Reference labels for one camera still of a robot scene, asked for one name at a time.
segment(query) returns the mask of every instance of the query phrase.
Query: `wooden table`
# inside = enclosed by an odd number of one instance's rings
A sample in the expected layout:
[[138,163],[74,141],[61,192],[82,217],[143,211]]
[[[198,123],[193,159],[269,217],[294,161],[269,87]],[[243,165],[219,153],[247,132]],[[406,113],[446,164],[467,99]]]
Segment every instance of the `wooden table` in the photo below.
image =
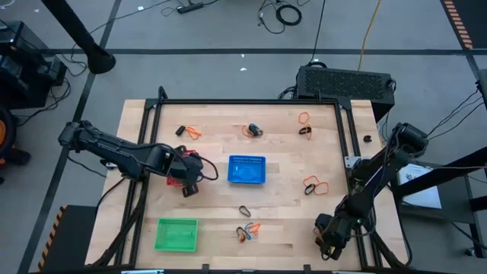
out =
[[[143,100],[127,100],[117,136],[136,142],[143,113]],[[298,114],[307,111],[313,136],[310,141],[298,135],[302,127]],[[362,155],[372,156],[381,149],[380,137],[369,101],[352,101],[355,128]],[[149,116],[148,142],[153,112]],[[342,120],[352,154],[345,112]],[[260,139],[249,139],[241,126],[255,123],[264,130]],[[193,126],[202,137],[193,141],[186,133],[174,133],[180,125]],[[371,135],[372,142],[362,141]],[[303,269],[358,270],[358,250],[351,239],[338,261],[323,261],[314,243],[314,220],[320,213],[333,214],[347,193],[342,152],[333,106],[326,105],[163,105],[157,142],[176,147],[185,145],[213,161],[220,173],[216,181],[203,180],[199,193],[183,198],[181,189],[166,185],[166,178],[152,175],[145,207],[145,218],[138,247],[138,268],[201,269]],[[229,155],[262,155],[267,160],[266,183],[248,186],[227,182]],[[203,170],[213,176],[207,164]],[[329,182],[326,195],[304,195],[302,180],[315,174]],[[110,171],[104,186],[107,191],[119,180],[118,171]],[[102,203],[95,222],[86,263],[94,262],[120,229],[128,183],[115,189]],[[239,213],[245,205],[252,218]],[[402,262],[406,248],[392,193],[382,191],[375,200],[377,231]],[[195,253],[154,250],[159,218],[197,218],[198,244]],[[235,229],[249,221],[260,222],[259,236],[239,243]],[[128,262],[132,233],[126,241],[123,262]],[[373,265],[370,242],[366,239],[368,263]]]

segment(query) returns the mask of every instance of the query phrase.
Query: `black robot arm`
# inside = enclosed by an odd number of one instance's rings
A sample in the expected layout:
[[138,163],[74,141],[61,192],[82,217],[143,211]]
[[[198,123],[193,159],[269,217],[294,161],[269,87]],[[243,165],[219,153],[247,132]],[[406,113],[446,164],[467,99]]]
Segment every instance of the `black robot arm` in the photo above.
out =
[[427,135],[407,123],[399,123],[387,146],[370,160],[358,160],[347,170],[352,192],[345,196],[335,209],[334,216],[320,214],[315,221],[316,243],[325,260],[337,260],[352,236],[352,229],[365,226],[372,241],[391,266],[401,266],[399,260],[380,239],[374,225],[367,222],[374,207],[375,196],[391,181],[397,172],[412,159],[424,154]]
[[101,132],[88,121],[67,123],[58,141],[70,151],[86,150],[116,164],[122,175],[131,180],[143,180],[149,173],[172,176],[183,183],[185,197],[198,193],[196,183],[202,176],[202,160],[196,154],[183,157],[184,146],[137,145]]

